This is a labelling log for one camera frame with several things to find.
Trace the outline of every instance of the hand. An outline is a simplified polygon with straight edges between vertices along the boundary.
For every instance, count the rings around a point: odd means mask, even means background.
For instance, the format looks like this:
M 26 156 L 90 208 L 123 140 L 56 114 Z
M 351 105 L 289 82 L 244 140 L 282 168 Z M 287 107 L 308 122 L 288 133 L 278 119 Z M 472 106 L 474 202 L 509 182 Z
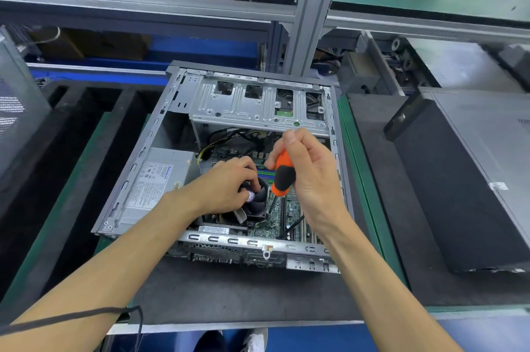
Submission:
M 244 181 L 250 181 L 256 193 L 260 191 L 258 171 L 248 156 L 217 162 L 208 172 L 178 189 L 175 195 L 184 193 L 184 202 L 197 205 L 197 216 L 229 212 L 241 208 L 248 200 L 248 190 L 240 190 Z
M 275 169 L 276 160 L 286 149 L 295 167 L 294 186 L 302 211 L 311 228 L 321 236 L 334 219 L 349 216 L 342 199 L 335 158 L 313 134 L 299 128 L 283 133 L 265 166 Z

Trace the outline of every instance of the metal computer chassis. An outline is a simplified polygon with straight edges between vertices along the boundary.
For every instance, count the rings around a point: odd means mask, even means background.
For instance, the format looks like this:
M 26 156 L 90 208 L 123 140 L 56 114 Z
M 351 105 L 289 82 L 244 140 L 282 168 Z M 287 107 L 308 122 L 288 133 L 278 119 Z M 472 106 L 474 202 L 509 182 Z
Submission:
M 204 70 L 186 69 L 173 65 L 168 68 L 169 82 L 98 217 L 92 229 L 93 233 L 116 238 L 134 224 L 129 220 L 121 219 L 120 215 L 142 164 L 151 150 L 153 139 L 163 119 L 168 115 L 168 111 L 189 116 L 199 147 L 204 144 L 200 144 L 198 129 L 205 123 L 275 132 L 282 132 L 288 128 L 306 127 L 308 131 L 321 138 L 329 138 L 345 200 L 349 198 L 346 197 L 350 192 L 345 175 L 346 162 L 340 138 L 340 125 L 335 112 L 334 87 L 317 85 L 314 83 L 315 80 L 311 79 L 306 81 L 313 83 L 308 83 L 304 82 L 303 78 L 294 79 L 286 75 L 274 74 L 273 79 L 267 78 L 273 75 L 269 73 L 246 70 L 248 74 L 246 75 L 227 72 L 229 71 L 227 67 L 215 69 L 212 69 L 212 66 L 205 67 L 208 68 Z M 218 80 L 234 83 L 230 95 L 220 96 L 215 93 L 215 83 Z M 247 84 L 262 86 L 262 98 L 245 98 Z M 278 106 L 275 102 L 275 94 L 280 88 L 293 91 L 292 116 L 275 115 L 275 107 Z M 319 108 L 319 112 L 324 115 L 322 120 L 307 118 L 305 97 L 307 91 L 322 94 L 323 104 L 322 108 Z M 322 244 L 206 233 L 197 230 L 186 230 L 169 250 L 169 254 L 194 260 L 243 262 L 261 267 L 339 272 L 330 258 L 329 251 Z

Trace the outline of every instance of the black fan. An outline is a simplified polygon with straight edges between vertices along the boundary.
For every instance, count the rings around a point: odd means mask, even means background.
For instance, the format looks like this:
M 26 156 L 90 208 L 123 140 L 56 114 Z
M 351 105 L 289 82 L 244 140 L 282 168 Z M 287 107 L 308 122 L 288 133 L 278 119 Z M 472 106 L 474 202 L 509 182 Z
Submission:
M 267 199 L 269 198 L 269 184 L 266 180 L 258 177 L 261 190 L 255 195 L 254 200 L 245 202 L 242 206 L 247 218 L 252 221 L 263 221 L 267 218 Z M 245 182 L 241 186 L 251 191 L 250 183 Z

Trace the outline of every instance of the screwdriver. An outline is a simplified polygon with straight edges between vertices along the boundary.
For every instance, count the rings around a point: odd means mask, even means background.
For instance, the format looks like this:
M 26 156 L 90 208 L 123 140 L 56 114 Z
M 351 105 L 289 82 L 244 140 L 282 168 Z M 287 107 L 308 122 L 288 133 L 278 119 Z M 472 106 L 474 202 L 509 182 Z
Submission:
M 267 215 L 269 216 L 272 212 L 276 201 L 279 197 L 283 197 L 289 192 L 289 188 L 296 180 L 296 172 L 293 166 L 293 162 L 287 151 L 283 151 L 276 161 L 276 174 L 274 177 L 274 183 L 272 184 L 272 193 L 274 198 L 270 203 Z

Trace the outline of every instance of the fingernail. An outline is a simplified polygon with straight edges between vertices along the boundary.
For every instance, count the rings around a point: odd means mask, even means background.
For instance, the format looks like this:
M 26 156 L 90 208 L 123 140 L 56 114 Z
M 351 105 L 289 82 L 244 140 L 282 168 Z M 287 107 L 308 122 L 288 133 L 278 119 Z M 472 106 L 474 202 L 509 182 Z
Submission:
M 296 141 L 296 135 L 293 130 L 287 130 L 285 134 L 283 135 L 283 138 L 285 139 L 285 142 L 287 144 L 292 144 Z

